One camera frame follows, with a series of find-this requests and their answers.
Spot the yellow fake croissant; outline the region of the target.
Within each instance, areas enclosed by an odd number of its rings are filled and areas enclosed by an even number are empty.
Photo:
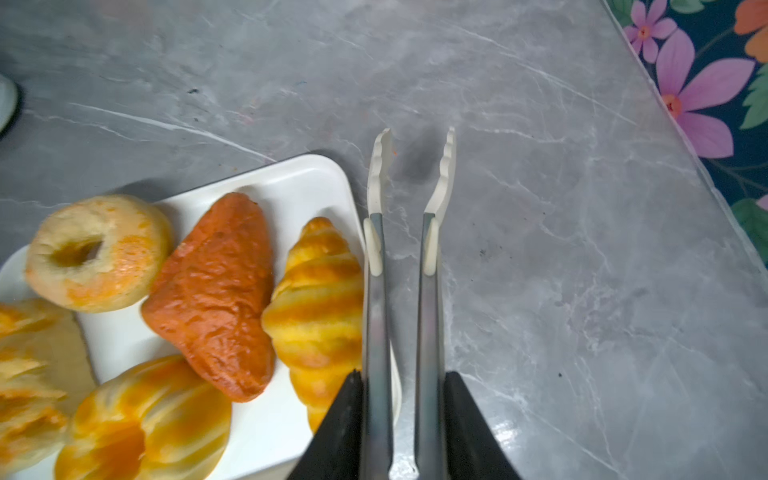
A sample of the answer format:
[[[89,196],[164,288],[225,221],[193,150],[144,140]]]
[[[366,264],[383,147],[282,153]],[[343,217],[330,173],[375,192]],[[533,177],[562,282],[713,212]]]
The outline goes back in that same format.
[[[341,232],[310,220],[288,253],[262,327],[316,432],[347,375],[362,369],[364,279]]]

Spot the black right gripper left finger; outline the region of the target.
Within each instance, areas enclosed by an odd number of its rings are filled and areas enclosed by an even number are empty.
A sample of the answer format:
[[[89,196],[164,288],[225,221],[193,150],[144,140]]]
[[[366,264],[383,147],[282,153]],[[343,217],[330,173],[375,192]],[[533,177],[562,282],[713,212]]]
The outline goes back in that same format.
[[[344,380],[308,448],[288,480],[357,480],[363,423],[363,380],[357,370]]]

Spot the orange triangular fake pastry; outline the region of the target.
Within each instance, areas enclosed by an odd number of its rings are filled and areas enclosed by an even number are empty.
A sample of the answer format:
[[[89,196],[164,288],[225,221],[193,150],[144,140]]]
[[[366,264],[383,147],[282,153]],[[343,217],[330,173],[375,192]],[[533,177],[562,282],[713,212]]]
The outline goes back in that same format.
[[[274,255],[260,206],[228,193],[164,263],[141,306],[145,323],[230,400],[249,402],[276,363],[261,315],[274,287]]]

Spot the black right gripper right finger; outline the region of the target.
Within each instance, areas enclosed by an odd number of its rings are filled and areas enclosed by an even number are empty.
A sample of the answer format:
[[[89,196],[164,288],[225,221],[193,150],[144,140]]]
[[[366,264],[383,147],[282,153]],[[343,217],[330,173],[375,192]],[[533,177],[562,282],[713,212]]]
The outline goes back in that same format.
[[[443,395],[450,478],[521,480],[458,372],[446,373]]]

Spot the round yellow fake bun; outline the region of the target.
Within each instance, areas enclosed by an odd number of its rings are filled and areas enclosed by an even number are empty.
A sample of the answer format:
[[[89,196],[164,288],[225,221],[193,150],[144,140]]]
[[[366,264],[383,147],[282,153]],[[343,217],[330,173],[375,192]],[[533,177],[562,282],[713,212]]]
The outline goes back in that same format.
[[[227,447],[232,403],[180,355],[137,365],[78,407],[57,479],[205,479]]]

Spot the swirled fake pastry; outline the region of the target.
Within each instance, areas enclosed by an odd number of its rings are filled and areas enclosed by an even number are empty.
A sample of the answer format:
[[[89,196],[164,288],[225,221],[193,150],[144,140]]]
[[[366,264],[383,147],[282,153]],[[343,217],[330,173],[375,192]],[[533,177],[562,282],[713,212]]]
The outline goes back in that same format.
[[[66,392],[46,377],[49,362],[34,342],[60,319],[41,299],[1,306],[1,477],[28,468],[63,443],[69,419],[59,409]]]

